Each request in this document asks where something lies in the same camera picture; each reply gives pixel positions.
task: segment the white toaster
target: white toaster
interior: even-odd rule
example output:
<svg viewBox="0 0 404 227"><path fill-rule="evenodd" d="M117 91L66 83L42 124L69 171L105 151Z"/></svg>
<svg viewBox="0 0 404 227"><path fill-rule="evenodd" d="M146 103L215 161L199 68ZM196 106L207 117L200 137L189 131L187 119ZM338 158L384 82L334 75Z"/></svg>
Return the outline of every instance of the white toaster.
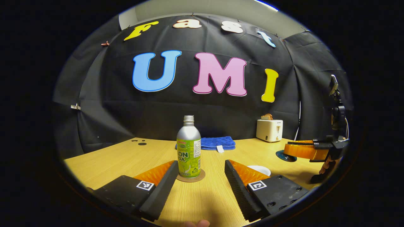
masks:
<svg viewBox="0 0 404 227"><path fill-rule="evenodd" d="M257 120L256 137L267 142L282 139L283 120Z"/></svg>

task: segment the cork coaster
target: cork coaster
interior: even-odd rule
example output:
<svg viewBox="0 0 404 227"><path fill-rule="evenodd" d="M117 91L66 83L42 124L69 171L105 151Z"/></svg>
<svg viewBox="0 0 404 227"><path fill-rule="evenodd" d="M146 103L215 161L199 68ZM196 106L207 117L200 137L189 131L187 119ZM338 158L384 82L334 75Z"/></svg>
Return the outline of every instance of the cork coaster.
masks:
<svg viewBox="0 0 404 227"><path fill-rule="evenodd" d="M177 180L179 181L183 181L183 182L196 182L196 181L200 181L203 178L205 178L205 171L203 169L201 169L201 173L199 174L199 176L195 177L195 178L185 178L185 177L181 177L180 174L178 174L177 176Z"/></svg>

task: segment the foam letter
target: foam letter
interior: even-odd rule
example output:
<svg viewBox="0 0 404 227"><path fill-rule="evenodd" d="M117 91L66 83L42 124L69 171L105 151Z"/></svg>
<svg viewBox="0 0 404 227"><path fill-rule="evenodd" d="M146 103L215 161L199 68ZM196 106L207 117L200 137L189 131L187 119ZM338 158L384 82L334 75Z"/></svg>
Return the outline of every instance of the foam letter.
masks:
<svg viewBox="0 0 404 227"><path fill-rule="evenodd" d="M267 36L267 34L263 33L263 32L258 32L262 38L265 40L265 42L267 42L270 46L275 47L275 44L273 44L271 42L271 37Z"/></svg>
<svg viewBox="0 0 404 227"><path fill-rule="evenodd" d="M199 24L199 20L185 19L185 20L177 21L177 23L174 24L173 27L175 27L175 28L184 28L184 27L199 28L199 27L202 27L202 25Z"/></svg>
<svg viewBox="0 0 404 227"><path fill-rule="evenodd" d="M154 21L154 22L151 22L151 23L147 23L147 24L139 25L139 26L135 27L135 29L133 30L133 32L132 32L128 37L126 37L126 38L124 39L124 41L129 40L129 39L131 39L131 38L135 38L135 37L141 35L140 32L145 32L145 31L147 31L152 25L156 25L156 24L158 24L158 21Z"/></svg>
<svg viewBox="0 0 404 227"><path fill-rule="evenodd" d="M243 59L233 57L222 69L215 55L211 53L197 53L195 57L199 60L198 84L192 90L198 94L212 92L209 86L209 75L218 93L222 93L228 80L230 86L226 89L227 94L233 96L244 96L247 90L244 88L244 67L247 62Z"/></svg>
<svg viewBox="0 0 404 227"><path fill-rule="evenodd" d="M167 50L161 53L165 58L163 76L157 80L151 80L148 77L150 60L154 58L154 53L144 53L133 58L135 67L133 68L132 82L136 89L153 92L160 91L170 86L175 76L175 65L177 57L181 55L179 50Z"/></svg>
<svg viewBox="0 0 404 227"><path fill-rule="evenodd" d="M241 25L236 22L231 21L223 21L222 29L228 32L242 33L243 29L241 29Z"/></svg>
<svg viewBox="0 0 404 227"><path fill-rule="evenodd" d="M265 74L267 74L267 85L265 86L265 92L261 96L261 100L264 102L273 103L275 101L275 83L276 78L278 78L279 74L272 69L265 69Z"/></svg>

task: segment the green label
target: green label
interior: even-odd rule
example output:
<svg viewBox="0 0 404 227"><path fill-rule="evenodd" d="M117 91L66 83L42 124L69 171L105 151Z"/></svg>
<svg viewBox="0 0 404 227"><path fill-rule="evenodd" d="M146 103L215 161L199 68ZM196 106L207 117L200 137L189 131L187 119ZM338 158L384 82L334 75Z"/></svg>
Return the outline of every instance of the green label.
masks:
<svg viewBox="0 0 404 227"><path fill-rule="evenodd" d="M177 139L179 174L194 178L201 173L201 140Z"/></svg>

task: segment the towel tag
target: towel tag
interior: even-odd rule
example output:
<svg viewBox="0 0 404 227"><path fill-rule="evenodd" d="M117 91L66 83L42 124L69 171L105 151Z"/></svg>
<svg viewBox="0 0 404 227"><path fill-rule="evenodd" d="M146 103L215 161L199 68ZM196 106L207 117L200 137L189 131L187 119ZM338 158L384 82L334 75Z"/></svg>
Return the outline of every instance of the towel tag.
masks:
<svg viewBox="0 0 404 227"><path fill-rule="evenodd" d="M223 146L222 146L222 145L216 146L216 148L217 148L217 152L219 152L219 153L224 153L224 152L225 152L225 151L223 150Z"/></svg>

